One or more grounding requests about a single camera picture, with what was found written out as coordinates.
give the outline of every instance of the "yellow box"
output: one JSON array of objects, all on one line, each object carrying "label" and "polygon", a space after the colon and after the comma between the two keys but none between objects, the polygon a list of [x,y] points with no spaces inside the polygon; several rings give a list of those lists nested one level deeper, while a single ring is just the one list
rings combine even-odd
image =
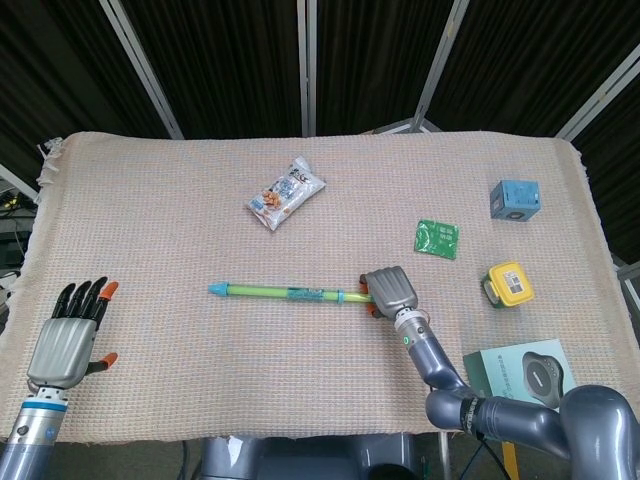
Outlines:
[{"label": "yellow box", "polygon": [[529,279],[517,262],[501,263],[491,267],[482,281],[482,286],[489,301],[496,308],[515,307],[535,297]]}]

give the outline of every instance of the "green packet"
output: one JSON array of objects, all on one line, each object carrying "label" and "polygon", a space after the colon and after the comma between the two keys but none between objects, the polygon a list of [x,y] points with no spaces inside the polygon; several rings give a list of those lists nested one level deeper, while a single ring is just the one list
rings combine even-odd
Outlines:
[{"label": "green packet", "polygon": [[458,250],[458,227],[435,220],[420,220],[416,230],[416,252],[430,253],[455,260]]}]

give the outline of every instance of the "plastic packet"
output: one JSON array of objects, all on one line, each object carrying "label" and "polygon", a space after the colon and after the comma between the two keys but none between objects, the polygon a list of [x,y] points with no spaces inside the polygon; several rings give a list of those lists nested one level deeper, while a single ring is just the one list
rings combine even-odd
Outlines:
[{"label": "plastic packet", "polygon": [[253,197],[247,206],[265,226],[275,230],[305,200],[322,190],[325,185],[311,173],[307,161],[298,157],[284,175]]},{"label": "plastic packet", "polygon": [[458,250],[458,227],[434,220],[420,220],[416,229],[414,250],[455,260]]}]

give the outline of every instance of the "black curtain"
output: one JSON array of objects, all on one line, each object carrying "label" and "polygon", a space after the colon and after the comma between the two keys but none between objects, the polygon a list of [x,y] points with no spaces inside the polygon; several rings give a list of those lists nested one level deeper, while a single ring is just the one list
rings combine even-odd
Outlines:
[{"label": "black curtain", "polygon": [[318,135],[413,117],[452,1],[318,1]]},{"label": "black curtain", "polygon": [[587,167],[609,247],[640,260],[640,77],[574,140]]},{"label": "black curtain", "polygon": [[82,130],[166,138],[100,4],[2,0],[0,155],[32,186],[36,144]]},{"label": "black curtain", "polygon": [[472,1],[427,118],[553,136],[638,43],[637,0]]},{"label": "black curtain", "polygon": [[123,4],[185,138],[300,135],[295,0]]}]

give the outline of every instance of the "blue ring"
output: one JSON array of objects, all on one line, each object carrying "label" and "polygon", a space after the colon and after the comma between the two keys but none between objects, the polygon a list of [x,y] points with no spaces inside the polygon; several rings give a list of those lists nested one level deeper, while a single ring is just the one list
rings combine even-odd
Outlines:
[{"label": "blue ring", "polygon": [[58,412],[67,411],[67,407],[65,405],[45,402],[23,402],[22,408],[42,408],[44,410],[56,410]]}]

